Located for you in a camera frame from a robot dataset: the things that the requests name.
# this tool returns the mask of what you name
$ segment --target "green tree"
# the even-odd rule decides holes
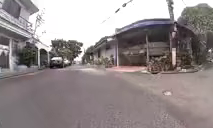
[[[93,61],[93,49],[94,46],[91,45],[87,48],[87,50],[85,51],[85,53],[83,54],[82,57],[82,63],[91,63]]]
[[[199,62],[206,62],[207,51],[213,47],[213,8],[208,4],[198,4],[193,7],[186,7],[178,23],[189,27],[197,36],[197,42],[193,43],[198,48]]]
[[[23,49],[21,49],[18,52],[19,55],[19,64],[24,64],[27,67],[30,67],[35,60],[35,49],[30,46],[30,45],[26,45]]]
[[[207,34],[213,33],[213,8],[208,4],[186,7],[178,22],[190,27],[201,41],[206,41]]]
[[[54,56],[61,56],[73,61],[76,57],[82,53],[81,48],[83,43],[76,40],[52,40],[52,53]]]

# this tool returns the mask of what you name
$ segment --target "sky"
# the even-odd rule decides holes
[[[85,49],[94,45],[101,37],[114,34],[116,28],[142,19],[169,18],[166,0],[133,0],[116,14],[114,12],[129,0],[32,1],[40,12],[45,10],[45,23],[38,28],[37,33],[47,45],[51,45],[53,39],[77,40],[84,44]],[[213,0],[174,0],[175,19],[186,6],[199,3],[207,3],[213,7]],[[35,23],[36,15],[30,17],[30,22]]]

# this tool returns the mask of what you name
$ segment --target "drain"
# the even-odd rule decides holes
[[[171,95],[172,95],[172,92],[166,90],[166,91],[163,91],[163,94],[164,94],[165,96],[171,96]]]

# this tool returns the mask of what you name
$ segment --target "balcony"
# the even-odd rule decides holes
[[[8,21],[10,24],[19,27],[26,32],[33,33],[32,24],[26,19],[19,17],[18,19],[8,14],[5,10],[2,9],[2,2],[0,1],[0,18]]]

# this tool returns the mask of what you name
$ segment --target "parked car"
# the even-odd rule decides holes
[[[50,60],[50,68],[63,68],[64,67],[64,60],[62,57],[53,57]]]
[[[68,59],[63,60],[65,66],[70,66],[71,62]]]

